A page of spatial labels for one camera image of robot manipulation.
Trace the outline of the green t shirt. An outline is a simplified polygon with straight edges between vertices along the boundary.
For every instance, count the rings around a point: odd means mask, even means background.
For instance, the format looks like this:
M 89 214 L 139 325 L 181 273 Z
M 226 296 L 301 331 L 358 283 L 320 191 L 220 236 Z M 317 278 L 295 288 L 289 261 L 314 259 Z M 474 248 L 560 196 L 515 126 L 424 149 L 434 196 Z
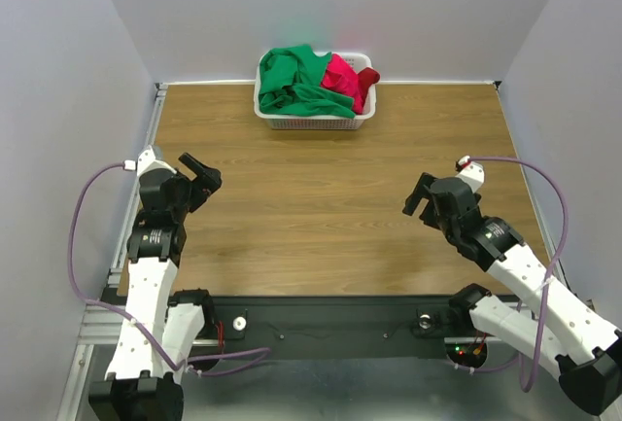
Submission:
M 322 87 L 332 53 L 309 45 L 273 48 L 259 62 L 259 109 L 266 115 L 353 119 L 354 99 Z

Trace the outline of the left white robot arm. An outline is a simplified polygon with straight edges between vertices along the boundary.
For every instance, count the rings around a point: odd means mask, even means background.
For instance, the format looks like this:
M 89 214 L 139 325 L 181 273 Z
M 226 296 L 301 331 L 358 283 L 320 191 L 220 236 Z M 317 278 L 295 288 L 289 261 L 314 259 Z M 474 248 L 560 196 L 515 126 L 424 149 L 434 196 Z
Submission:
M 100 420 L 179 420 L 181 384 L 196 337 L 217 326 L 206 290 L 174 292 L 188 214 L 222 185 L 221 173 L 188 153 L 179 158 L 189 178 L 168 164 L 156 146 L 138 156 L 141 207 L 127 240 L 128 290 L 116 350 L 88 402 Z

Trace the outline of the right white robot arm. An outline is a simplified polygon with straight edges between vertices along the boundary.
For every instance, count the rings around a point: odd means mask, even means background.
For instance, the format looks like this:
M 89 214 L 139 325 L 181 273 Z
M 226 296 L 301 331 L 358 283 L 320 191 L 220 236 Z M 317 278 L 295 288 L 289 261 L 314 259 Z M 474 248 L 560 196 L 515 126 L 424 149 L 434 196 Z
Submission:
M 471 284 L 453 295 L 447 322 L 457 333 L 491 334 L 556 378 L 584 412 L 599 416 L 621 395 L 621 331 L 546 273 L 524 238 L 505 220 L 482 215 L 478 189 L 484 172 L 469 165 L 454 177 L 422 173 L 404 202 L 421 221 L 443 233 L 469 261 L 508 288 L 524 311 Z

